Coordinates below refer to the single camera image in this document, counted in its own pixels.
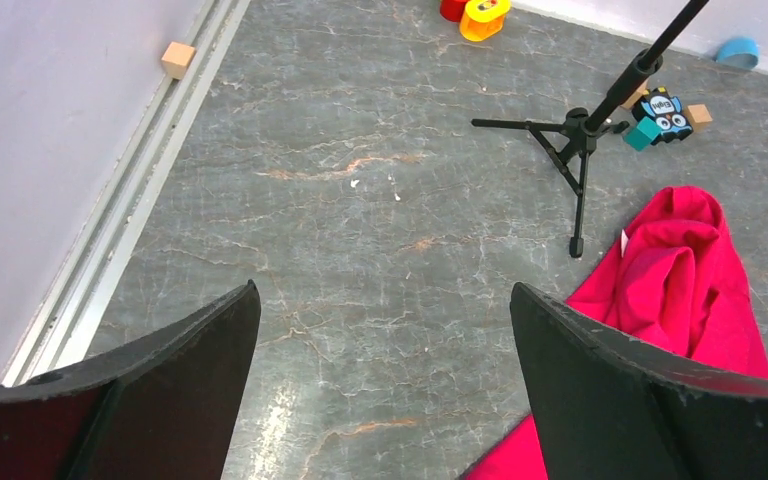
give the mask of white wall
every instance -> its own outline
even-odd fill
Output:
[[[0,378],[204,0],[0,0]]]
[[[686,0],[512,0],[515,7],[625,36],[654,40]],[[768,0],[710,0],[676,40],[679,50],[713,58],[727,40],[745,35],[761,50],[758,69],[768,72]]]

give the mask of metal baseboard trim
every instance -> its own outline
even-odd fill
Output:
[[[166,78],[2,379],[15,386],[81,361],[250,0],[207,0],[184,39],[186,76]]]

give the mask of blue bowl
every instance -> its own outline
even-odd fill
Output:
[[[760,55],[761,52],[755,40],[749,37],[737,37],[720,48],[716,61],[730,67],[752,70],[758,66]]]

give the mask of orange toy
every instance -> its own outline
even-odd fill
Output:
[[[470,0],[461,18],[461,35],[471,42],[480,42],[502,29],[511,0]]]

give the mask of tripod base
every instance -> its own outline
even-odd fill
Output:
[[[572,188],[577,197],[575,207],[575,226],[573,235],[570,238],[569,253],[572,258],[579,258],[584,254],[584,238],[581,230],[584,218],[584,200],[587,191],[587,164],[590,160],[590,154],[596,151],[596,141],[606,133],[619,134],[629,127],[628,122],[620,122],[616,125],[606,123],[599,127],[595,132],[589,131],[585,127],[585,122],[589,118],[587,110],[584,108],[573,108],[566,115],[564,123],[540,123],[540,122],[517,122],[509,120],[487,120],[473,119],[472,125],[475,127],[488,128],[508,128],[514,130],[527,130],[535,140],[543,147],[549,159],[558,169],[558,172]],[[562,150],[557,150],[549,139],[544,135],[545,132],[560,133],[569,139]],[[575,178],[567,166],[574,157],[581,160],[578,178]]]

